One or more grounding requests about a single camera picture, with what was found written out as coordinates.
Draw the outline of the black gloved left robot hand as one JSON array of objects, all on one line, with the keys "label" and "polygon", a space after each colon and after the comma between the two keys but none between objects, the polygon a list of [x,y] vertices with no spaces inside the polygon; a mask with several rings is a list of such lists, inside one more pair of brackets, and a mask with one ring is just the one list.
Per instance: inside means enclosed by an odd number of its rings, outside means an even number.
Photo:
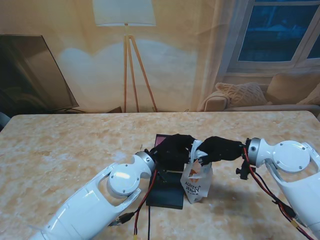
[{"label": "black gloved left robot hand", "polygon": [[195,140],[191,135],[168,135],[150,150],[150,156],[160,169],[182,172],[190,161],[189,155]]}]

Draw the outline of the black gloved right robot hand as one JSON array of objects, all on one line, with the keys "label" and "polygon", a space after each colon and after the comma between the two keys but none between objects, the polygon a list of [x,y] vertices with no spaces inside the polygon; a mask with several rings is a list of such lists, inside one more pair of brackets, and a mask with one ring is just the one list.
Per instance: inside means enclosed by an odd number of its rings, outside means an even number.
[{"label": "black gloved right robot hand", "polygon": [[201,166],[221,160],[234,161],[241,157],[244,147],[245,145],[240,141],[211,136],[197,148],[197,150],[206,154],[201,156],[198,161]]}]

